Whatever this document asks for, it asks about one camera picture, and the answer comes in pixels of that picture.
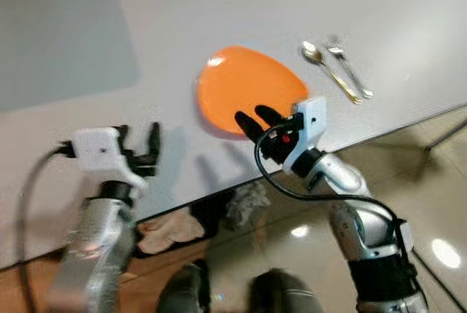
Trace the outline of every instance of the orange plate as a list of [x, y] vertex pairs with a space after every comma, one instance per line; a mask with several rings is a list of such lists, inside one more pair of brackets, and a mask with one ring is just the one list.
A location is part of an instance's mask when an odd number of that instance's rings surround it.
[[291, 70], [240, 46], [224, 48], [210, 58], [198, 82], [198, 104], [206, 119], [234, 134], [243, 134], [234, 118], [239, 110], [266, 128], [268, 125], [255, 114], [257, 105], [288, 116], [292, 104], [306, 98], [308, 90]]

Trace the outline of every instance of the robotic hand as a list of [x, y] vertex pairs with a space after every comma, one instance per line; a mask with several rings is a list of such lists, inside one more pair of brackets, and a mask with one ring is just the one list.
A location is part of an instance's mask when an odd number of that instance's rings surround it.
[[77, 229], [70, 234], [61, 270], [51, 287], [52, 312], [113, 312], [118, 278], [136, 243], [133, 207], [146, 189], [142, 177], [155, 175], [160, 128], [153, 123], [148, 154], [135, 156], [123, 143], [128, 126], [78, 131], [72, 158], [87, 177], [100, 184], [86, 199]]
[[[255, 157], [264, 177], [288, 196], [333, 202], [331, 227], [358, 292], [357, 311], [428, 312], [417, 272], [407, 256], [413, 248], [407, 222], [372, 198], [356, 168], [316, 148], [325, 130], [325, 99], [313, 98], [295, 105], [288, 118], [265, 106], [256, 107], [255, 112], [272, 126], [266, 132], [243, 112], [237, 112], [235, 119], [256, 143]], [[279, 185], [262, 167], [259, 151], [264, 158], [282, 164], [285, 173], [303, 178], [308, 190], [324, 179], [338, 195], [313, 197]]]

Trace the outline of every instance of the spoon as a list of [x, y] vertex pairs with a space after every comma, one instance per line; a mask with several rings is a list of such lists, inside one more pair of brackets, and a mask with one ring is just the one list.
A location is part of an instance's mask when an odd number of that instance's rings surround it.
[[323, 54], [318, 50], [318, 48], [315, 45], [312, 45], [310, 42], [305, 41], [302, 51], [303, 51], [305, 58], [307, 58], [313, 63], [323, 66], [328, 71], [331, 78], [344, 91], [347, 98], [349, 98], [353, 104], [360, 104], [362, 102], [362, 100], [358, 98], [355, 95], [355, 93], [353, 93], [353, 91], [347, 86], [347, 84], [343, 80], [338, 78], [337, 75], [334, 74], [331, 71], [331, 69], [329, 69], [329, 66], [323, 62]]

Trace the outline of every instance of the wire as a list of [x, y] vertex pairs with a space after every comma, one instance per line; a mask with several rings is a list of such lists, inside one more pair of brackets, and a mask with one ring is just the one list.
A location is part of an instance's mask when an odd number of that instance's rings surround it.
[[34, 296], [31, 289], [31, 283], [29, 282], [28, 269], [26, 267], [26, 243], [25, 243], [25, 230], [26, 230], [26, 215], [28, 211], [28, 205], [31, 201], [32, 190], [36, 184], [37, 178], [40, 175], [41, 170], [47, 165], [47, 163], [58, 153], [63, 152], [62, 147], [58, 147], [54, 150], [49, 151], [47, 154], [42, 156], [34, 165], [29, 175], [26, 178], [23, 189], [19, 195], [19, 206], [18, 206], [18, 242], [17, 242], [17, 257], [18, 257], [18, 275], [21, 283], [21, 289], [23, 291], [23, 297], [26, 300], [26, 305], [30, 313], [37, 312]]
[[264, 168], [264, 165], [261, 162], [260, 146], [263, 143], [264, 139], [266, 139], [266, 137], [268, 137], [271, 133], [275, 132], [278, 129], [288, 128], [288, 127], [289, 127], [289, 125], [287, 123], [281, 123], [279, 125], [275, 125], [273, 127], [270, 127], [256, 141], [256, 144], [255, 144], [255, 161], [256, 161], [256, 164], [258, 165], [258, 168], [259, 168], [261, 174], [269, 182], [269, 184], [271, 184], [273, 187], [275, 187], [281, 193], [284, 193], [286, 196], [294, 198], [295, 200], [306, 201], [306, 202], [355, 200], [355, 201], [369, 202], [370, 204], [375, 204], [377, 206], [382, 207], [391, 216], [392, 223], [393, 223], [393, 226], [394, 226], [396, 241], [398, 243], [399, 248], [401, 249], [401, 257], [404, 260], [404, 263], [409, 263], [409, 256], [407, 255], [406, 247], [404, 245], [404, 239], [402, 238], [400, 221], [399, 221], [397, 215], [394, 213], [394, 211], [392, 209], [390, 209], [388, 206], [386, 206], [385, 204], [383, 204], [381, 201], [375, 200], [373, 198], [367, 198], [365, 196], [356, 196], [356, 195], [342, 195], [341, 194], [341, 195], [316, 195], [315, 196], [315, 195], [297, 193], [297, 192], [295, 192], [295, 191], [293, 191], [291, 189], [288, 189], [287, 187], [281, 185], [280, 183], [276, 182], [276, 180], [274, 180], [271, 177], [271, 175], [267, 172], [267, 170]]
[[456, 307], [459, 308], [459, 310], [462, 313], [467, 313], [467, 309], [454, 296], [454, 294], [451, 292], [451, 290], [448, 289], [447, 286], [438, 278], [438, 276], [434, 273], [434, 271], [430, 268], [430, 266], [423, 260], [423, 258], [420, 256], [420, 254], [418, 253], [418, 251], [416, 251], [415, 248], [412, 250], [412, 254], [420, 262], [420, 264], [426, 269], [426, 271], [433, 277], [433, 279], [441, 287], [441, 289], [446, 293], [446, 295], [449, 296], [449, 298], [451, 299], [453, 304], [456, 305]]
[[[263, 177], [268, 181], [269, 184], [271, 184], [273, 187], [275, 187], [278, 191], [281, 193], [284, 193], [286, 196], [290, 198], [294, 198], [295, 200], [299, 201], [307, 201], [307, 202], [318, 202], [318, 201], [346, 201], [346, 200], [356, 200], [356, 201], [363, 201], [363, 202], [368, 202], [370, 204], [375, 204], [377, 206], [382, 207], [387, 213], [392, 218], [392, 223], [394, 226], [394, 231], [395, 231], [395, 238], [398, 244], [399, 249], [401, 249], [401, 257], [403, 260], [404, 265], [409, 266], [409, 256], [406, 251], [406, 247], [404, 244], [404, 238], [402, 237], [402, 232], [401, 232], [401, 220], [398, 219], [397, 215], [394, 213], [392, 209], [390, 209], [386, 204], [383, 204], [381, 201], [375, 200], [373, 198], [367, 198], [365, 196], [355, 196], [355, 195], [310, 195], [310, 194], [302, 194], [302, 193], [297, 193], [291, 189], [288, 189], [284, 185], [281, 185], [279, 182], [277, 182], [274, 178], [271, 177], [271, 175], [267, 172], [267, 170], [264, 168], [263, 163], [261, 162], [261, 157], [260, 157], [260, 147], [261, 144], [263, 143], [264, 139], [268, 137], [271, 133], [275, 132], [278, 129], [281, 128], [289, 128], [290, 126], [287, 123], [282, 123], [279, 125], [275, 125], [273, 127], [270, 127], [270, 129], [267, 129], [262, 136], [258, 138], [258, 140], [255, 143], [255, 161], [256, 165], [258, 166], [261, 174]], [[451, 293], [451, 291], [444, 285], [444, 283], [434, 274], [434, 272], [431, 270], [431, 268], [428, 266], [428, 264], [420, 257], [420, 255], [413, 249], [413, 253], [415, 257], [418, 259], [418, 261], [426, 268], [428, 273], [436, 280], [436, 282], [440, 285], [442, 290], [449, 296], [449, 298], [454, 302], [454, 304], [462, 311], [462, 312], [467, 312], [466, 309], [460, 304], [459, 300], [456, 299], [454, 294]], [[424, 292], [421, 290], [421, 287], [419, 286], [418, 282], [414, 281], [414, 284], [416, 287], [423, 293], [425, 296]]]

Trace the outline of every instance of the tiled floor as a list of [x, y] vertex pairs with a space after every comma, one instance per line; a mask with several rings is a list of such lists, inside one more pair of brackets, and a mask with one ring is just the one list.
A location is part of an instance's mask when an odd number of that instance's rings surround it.
[[[421, 150], [465, 117], [467, 108], [459, 109], [339, 154], [364, 173], [379, 200], [409, 220], [419, 253], [467, 305], [467, 129], [437, 147], [428, 159]], [[272, 205], [267, 215], [246, 231], [221, 230], [211, 241], [134, 260], [121, 280], [120, 310], [154, 312], [168, 278], [182, 265], [203, 257], [211, 268], [214, 313], [245, 312], [249, 281], [272, 267], [299, 275], [316, 292], [325, 312], [353, 312], [355, 288], [328, 226], [325, 206], [290, 200], [268, 185], [266, 188]], [[302, 237], [293, 236], [293, 230]], [[435, 239], [456, 249], [461, 260], [458, 268], [445, 266], [435, 256]], [[414, 263], [431, 312], [458, 312], [426, 271]], [[31, 266], [34, 289], [41, 298], [56, 265], [40, 260]], [[12, 307], [6, 312], [21, 312], [20, 292], [12, 282], [14, 273], [0, 274], [0, 306], [5, 301]]]

